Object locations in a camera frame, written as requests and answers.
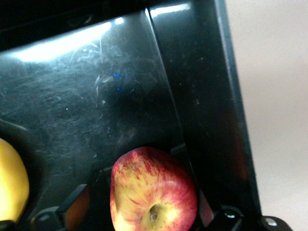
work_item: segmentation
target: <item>apple stem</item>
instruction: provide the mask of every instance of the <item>apple stem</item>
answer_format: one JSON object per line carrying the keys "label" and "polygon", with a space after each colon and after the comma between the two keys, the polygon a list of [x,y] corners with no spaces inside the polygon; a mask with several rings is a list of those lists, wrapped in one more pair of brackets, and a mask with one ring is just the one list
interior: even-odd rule
{"label": "apple stem", "polygon": [[155,222],[157,219],[157,212],[155,211],[155,205],[150,209],[150,220]]}

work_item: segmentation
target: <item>screw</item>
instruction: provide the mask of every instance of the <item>screw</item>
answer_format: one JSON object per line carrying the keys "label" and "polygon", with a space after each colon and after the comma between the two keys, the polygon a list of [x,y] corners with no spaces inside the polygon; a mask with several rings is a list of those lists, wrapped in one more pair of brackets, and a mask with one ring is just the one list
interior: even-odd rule
{"label": "screw", "polygon": [[227,210],[227,211],[225,212],[225,216],[226,216],[227,218],[233,219],[233,218],[236,217],[236,213],[233,212],[233,211],[231,211],[231,210]]}
{"label": "screw", "polygon": [[269,226],[277,226],[277,223],[272,218],[265,218],[265,221]]}

